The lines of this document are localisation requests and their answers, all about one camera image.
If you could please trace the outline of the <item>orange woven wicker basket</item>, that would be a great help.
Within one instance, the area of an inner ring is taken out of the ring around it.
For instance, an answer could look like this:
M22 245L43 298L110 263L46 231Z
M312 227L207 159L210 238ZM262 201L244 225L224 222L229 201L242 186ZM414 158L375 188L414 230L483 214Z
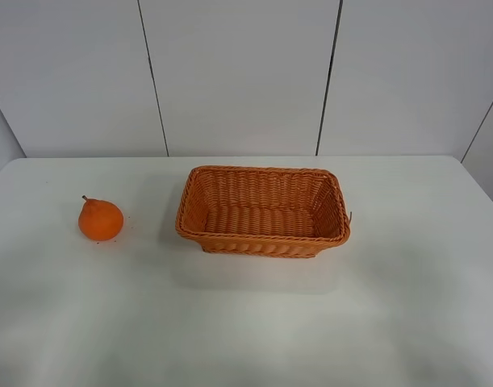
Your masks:
M208 253L312 258L350 237L340 183L324 169L193 169L177 233Z

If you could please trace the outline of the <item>orange fruit with stem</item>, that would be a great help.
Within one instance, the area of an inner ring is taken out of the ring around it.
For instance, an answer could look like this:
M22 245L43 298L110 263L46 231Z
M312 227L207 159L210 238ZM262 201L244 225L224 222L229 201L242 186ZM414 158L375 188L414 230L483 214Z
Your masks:
M124 216L112 202L82 196L85 201L78 216L80 232L88 239L101 242L115 238L122 230Z

